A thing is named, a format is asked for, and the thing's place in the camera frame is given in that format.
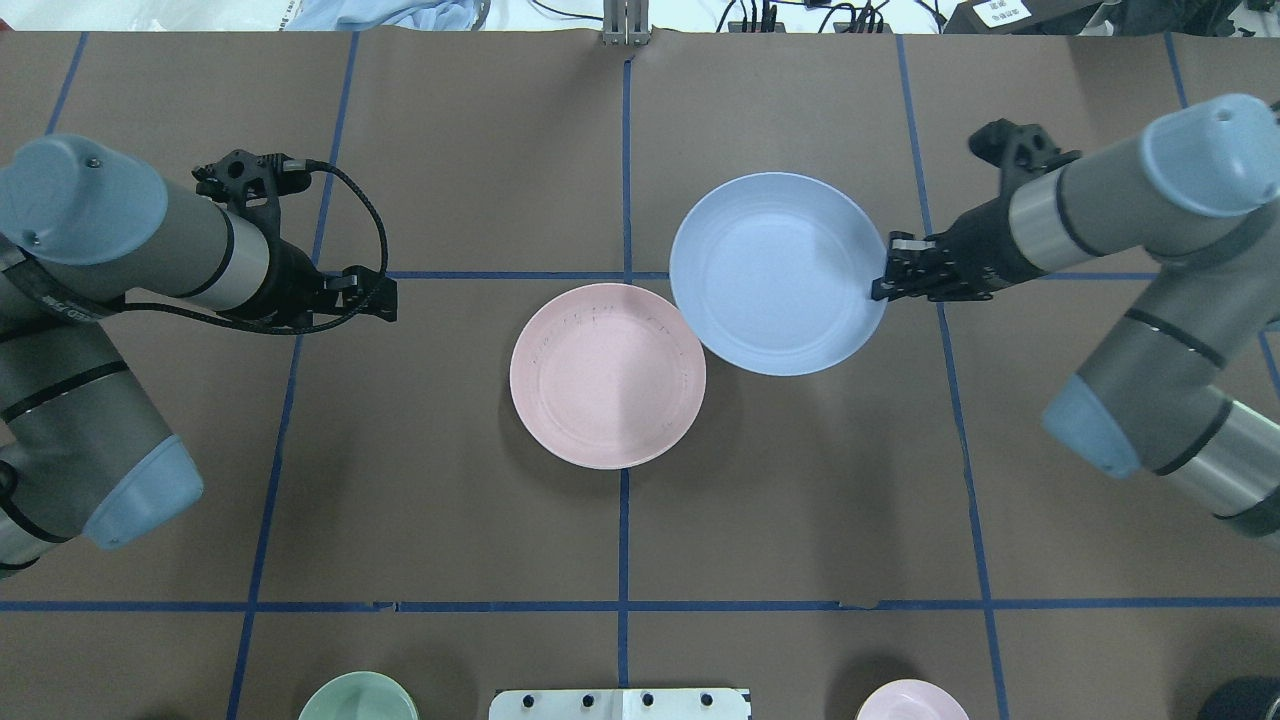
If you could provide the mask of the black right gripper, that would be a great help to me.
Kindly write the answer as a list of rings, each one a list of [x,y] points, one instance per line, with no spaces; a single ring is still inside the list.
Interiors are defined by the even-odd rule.
[[[887,269],[938,266],[942,278],[937,273],[886,273],[872,282],[870,299],[973,301],[1028,282],[1030,261],[1012,237],[1009,208],[1006,199],[991,200],[961,214],[946,231],[923,237],[891,231]]]

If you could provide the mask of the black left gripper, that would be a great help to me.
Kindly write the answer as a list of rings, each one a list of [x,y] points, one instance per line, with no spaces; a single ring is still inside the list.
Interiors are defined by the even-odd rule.
[[[301,331],[314,327],[315,316],[369,315],[394,323],[398,319],[398,284],[384,272],[347,266],[323,274],[310,256],[283,240],[268,241],[268,270],[255,292],[255,324]]]

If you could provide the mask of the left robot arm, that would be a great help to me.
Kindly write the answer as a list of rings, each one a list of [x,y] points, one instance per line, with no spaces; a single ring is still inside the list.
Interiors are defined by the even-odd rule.
[[[164,313],[294,337],[357,315],[394,322],[379,265],[317,269],[282,238],[280,200],[338,167],[242,149],[186,190],[79,135],[46,135],[3,168],[3,577],[77,537],[116,550],[204,495],[204,479],[102,324]]]

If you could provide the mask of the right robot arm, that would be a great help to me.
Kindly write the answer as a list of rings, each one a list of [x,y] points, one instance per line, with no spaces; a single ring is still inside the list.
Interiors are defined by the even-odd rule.
[[[1158,270],[1043,411],[1102,473],[1146,470],[1235,533],[1277,546],[1277,423],[1215,386],[1277,324],[1277,111],[1224,94],[1084,155],[997,119],[968,141],[995,199],[940,233],[890,234],[870,297],[986,301],[1139,249]]]

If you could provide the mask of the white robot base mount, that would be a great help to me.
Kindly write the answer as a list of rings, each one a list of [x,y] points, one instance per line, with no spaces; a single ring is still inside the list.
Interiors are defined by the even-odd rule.
[[[489,719],[751,719],[750,692],[723,687],[502,691]]]

